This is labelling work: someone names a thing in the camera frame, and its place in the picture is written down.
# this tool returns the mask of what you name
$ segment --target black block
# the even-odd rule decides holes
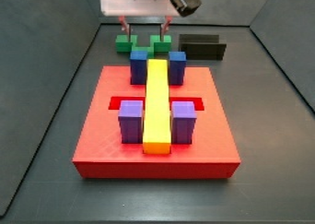
[[[219,35],[181,35],[179,51],[187,60],[223,60],[227,44],[219,43]]]

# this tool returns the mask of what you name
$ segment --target block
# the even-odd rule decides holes
[[[170,52],[170,67],[169,67],[169,84],[170,86],[181,86],[185,78],[186,68],[186,53],[185,52]]]
[[[173,102],[173,144],[193,144],[197,118],[198,115],[193,101]]]
[[[171,36],[166,35],[165,40],[159,35],[150,36],[150,45],[154,47],[154,51],[157,53],[169,53],[173,48],[173,39]]]
[[[143,141],[143,101],[125,100],[121,103],[119,126],[123,144],[142,144]]]
[[[143,149],[146,154],[170,154],[171,127],[167,60],[149,60]]]
[[[85,178],[227,179],[241,165],[209,67],[187,67],[181,87],[170,98],[203,99],[197,111],[193,145],[173,145],[171,154],[143,154],[139,144],[122,144],[119,109],[107,110],[111,98],[146,97],[146,86],[130,84],[130,66],[106,66],[95,90],[73,163]]]
[[[149,59],[154,59],[154,48],[153,47],[139,47],[134,45],[133,51],[146,51],[149,52]]]
[[[131,84],[147,84],[147,51],[133,51],[131,53]]]
[[[118,35],[117,37],[117,51],[118,53],[130,53],[133,51],[133,47],[137,46],[138,36],[131,36],[131,41],[129,41],[127,35]]]
[[[219,35],[182,34],[179,51],[189,60],[223,60],[227,44],[219,42]]]

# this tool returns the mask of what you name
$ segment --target red top surface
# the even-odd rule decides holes
[[[194,144],[173,145],[170,155],[147,155],[142,145],[121,143],[119,111],[109,110],[111,98],[146,96],[146,86],[130,83],[129,66],[103,69],[74,162],[241,162],[209,67],[187,67],[183,86],[170,87],[170,97],[198,97],[205,105],[205,111],[197,111]]]

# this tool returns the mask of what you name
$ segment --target yellow bar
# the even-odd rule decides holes
[[[170,89],[167,60],[149,60],[143,149],[146,154],[171,153]]]

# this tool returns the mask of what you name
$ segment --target red base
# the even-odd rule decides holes
[[[73,158],[86,178],[209,179],[229,178],[241,165],[229,121],[207,67],[187,67],[185,85],[170,87],[171,98],[202,98],[194,144],[173,145],[170,155],[146,155],[142,145],[121,143],[119,99],[146,96],[131,86],[130,67],[107,66],[91,103]]]

